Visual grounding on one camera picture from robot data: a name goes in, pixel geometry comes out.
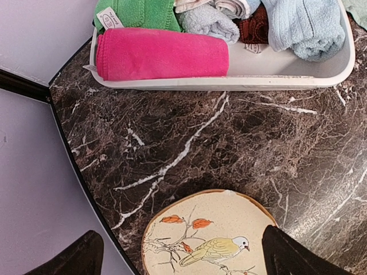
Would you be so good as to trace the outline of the mint green panda towel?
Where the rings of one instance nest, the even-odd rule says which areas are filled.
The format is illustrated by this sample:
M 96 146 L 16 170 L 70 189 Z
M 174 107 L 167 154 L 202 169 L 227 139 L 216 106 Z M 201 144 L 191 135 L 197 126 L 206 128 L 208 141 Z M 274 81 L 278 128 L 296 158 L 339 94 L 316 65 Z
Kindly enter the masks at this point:
M 342 0 L 342 3 L 355 22 L 366 30 L 367 0 Z

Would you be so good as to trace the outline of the grey plastic basin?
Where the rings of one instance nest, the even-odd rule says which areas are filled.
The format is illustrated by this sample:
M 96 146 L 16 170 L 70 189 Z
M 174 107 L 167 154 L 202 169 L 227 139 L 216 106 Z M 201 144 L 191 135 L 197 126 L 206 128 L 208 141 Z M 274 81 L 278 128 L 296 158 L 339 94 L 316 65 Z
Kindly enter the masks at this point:
M 345 32 L 342 49 L 324 62 L 307 62 L 291 50 L 274 52 L 266 46 L 254 54 L 241 42 L 229 47 L 229 70 L 226 77 L 171 78 L 136 81 L 104 81 L 97 73 L 97 34 L 93 33 L 89 65 L 93 78 L 101 85 L 114 89 L 143 91 L 292 91 L 333 87 L 351 74 L 356 60 L 354 38 L 342 1 L 338 2 L 340 24 Z

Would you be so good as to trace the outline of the light blue rolled towel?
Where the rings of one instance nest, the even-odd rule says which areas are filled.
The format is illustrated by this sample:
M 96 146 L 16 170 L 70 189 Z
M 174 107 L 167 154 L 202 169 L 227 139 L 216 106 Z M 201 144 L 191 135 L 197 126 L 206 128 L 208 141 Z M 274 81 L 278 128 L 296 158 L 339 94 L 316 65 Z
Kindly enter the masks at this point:
M 322 62 L 335 56 L 345 41 L 337 1 L 263 1 L 268 16 L 268 43 L 281 52 Z

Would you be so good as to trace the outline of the orange rolled towel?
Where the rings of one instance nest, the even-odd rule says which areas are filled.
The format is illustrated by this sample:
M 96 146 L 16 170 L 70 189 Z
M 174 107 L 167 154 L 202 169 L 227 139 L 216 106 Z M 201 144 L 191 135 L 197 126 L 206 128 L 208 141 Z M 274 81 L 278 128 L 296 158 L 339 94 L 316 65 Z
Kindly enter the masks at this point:
M 176 13 L 183 13 L 209 4 L 230 19 L 248 19 L 260 6 L 260 0 L 175 0 Z

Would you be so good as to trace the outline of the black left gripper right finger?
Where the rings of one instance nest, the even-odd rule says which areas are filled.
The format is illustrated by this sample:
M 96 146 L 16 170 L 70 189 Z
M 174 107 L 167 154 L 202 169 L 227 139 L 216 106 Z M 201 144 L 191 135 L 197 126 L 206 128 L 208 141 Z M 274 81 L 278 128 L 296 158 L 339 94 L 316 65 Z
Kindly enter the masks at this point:
M 261 242 L 268 275 L 351 274 L 339 266 L 318 257 L 278 227 L 268 225 Z

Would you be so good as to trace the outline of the small blue rolled towel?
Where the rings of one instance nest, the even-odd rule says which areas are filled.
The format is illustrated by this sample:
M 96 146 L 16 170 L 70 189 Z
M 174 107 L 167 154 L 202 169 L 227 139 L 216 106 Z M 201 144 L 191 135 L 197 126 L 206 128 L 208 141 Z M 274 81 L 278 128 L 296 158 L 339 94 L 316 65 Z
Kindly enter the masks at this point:
M 177 13 L 176 18 L 186 33 L 220 38 L 229 45 L 235 44 L 240 38 L 237 25 L 228 16 L 207 3 L 183 13 Z

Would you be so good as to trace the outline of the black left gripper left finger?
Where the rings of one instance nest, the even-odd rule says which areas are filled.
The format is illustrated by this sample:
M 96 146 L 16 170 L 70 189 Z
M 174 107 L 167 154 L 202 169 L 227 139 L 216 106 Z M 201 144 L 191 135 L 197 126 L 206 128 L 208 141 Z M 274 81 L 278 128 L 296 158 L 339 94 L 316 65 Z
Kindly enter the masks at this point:
M 99 233 L 89 230 L 48 262 L 25 275 L 101 274 L 104 241 Z

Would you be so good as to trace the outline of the round painted ceramic plate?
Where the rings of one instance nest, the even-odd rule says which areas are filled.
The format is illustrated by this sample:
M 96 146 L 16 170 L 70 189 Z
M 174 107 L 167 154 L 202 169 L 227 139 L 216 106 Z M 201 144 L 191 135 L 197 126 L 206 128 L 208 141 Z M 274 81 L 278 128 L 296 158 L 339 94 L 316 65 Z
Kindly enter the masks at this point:
M 160 211 L 142 238 L 146 274 L 266 274 L 261 239 L 272 215 L 244 194 L 212 189 Z

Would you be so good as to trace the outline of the pink microfibre towel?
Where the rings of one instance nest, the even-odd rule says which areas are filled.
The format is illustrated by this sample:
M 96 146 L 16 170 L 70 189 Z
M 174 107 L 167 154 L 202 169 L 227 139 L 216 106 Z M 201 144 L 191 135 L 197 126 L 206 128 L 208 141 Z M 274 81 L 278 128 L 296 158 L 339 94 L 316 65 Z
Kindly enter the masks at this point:
M 211 36 L 126 27 L 97 38 L 96 69 L 105 81 L 222 77 L 227 43 Z

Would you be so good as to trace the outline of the green rolled towel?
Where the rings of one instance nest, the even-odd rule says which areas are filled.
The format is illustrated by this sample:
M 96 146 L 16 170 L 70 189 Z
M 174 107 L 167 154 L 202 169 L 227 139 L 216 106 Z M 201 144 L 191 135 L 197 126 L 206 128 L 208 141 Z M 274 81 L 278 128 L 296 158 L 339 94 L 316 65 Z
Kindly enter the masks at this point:
M 162 29 L 181 32 L 171 0 L 113 0 L 98 1 L 95 7 L 93 24 L 98 33 L 104 27 L 97 18 L 97 13 L 110 7 L 126 28 Z

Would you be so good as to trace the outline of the black left corner post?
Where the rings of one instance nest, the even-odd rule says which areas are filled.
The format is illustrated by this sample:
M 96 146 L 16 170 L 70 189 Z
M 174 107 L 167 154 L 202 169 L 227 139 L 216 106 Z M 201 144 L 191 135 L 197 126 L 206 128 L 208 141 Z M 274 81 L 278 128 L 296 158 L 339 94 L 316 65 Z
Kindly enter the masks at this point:
M 0 82 L 1 89 L 7 90 L 9 92 L 14 92 L 16 94 L 45 103 L 52 101 L 48 87 L 36 82 L 32 82 L 2 69 L 0 72 Z

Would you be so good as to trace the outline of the dark red rolled towel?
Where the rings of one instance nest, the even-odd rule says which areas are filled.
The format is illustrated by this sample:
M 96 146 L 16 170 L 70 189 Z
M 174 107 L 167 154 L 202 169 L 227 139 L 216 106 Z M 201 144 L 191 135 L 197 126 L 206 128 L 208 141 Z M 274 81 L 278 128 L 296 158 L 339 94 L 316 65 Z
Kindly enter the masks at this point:
M 235 19 L 234 23 L 239 28 L 239 41 L 244 49 L 260 54 L 268 46 L 268 16 L 263 4 L 248 19 Z

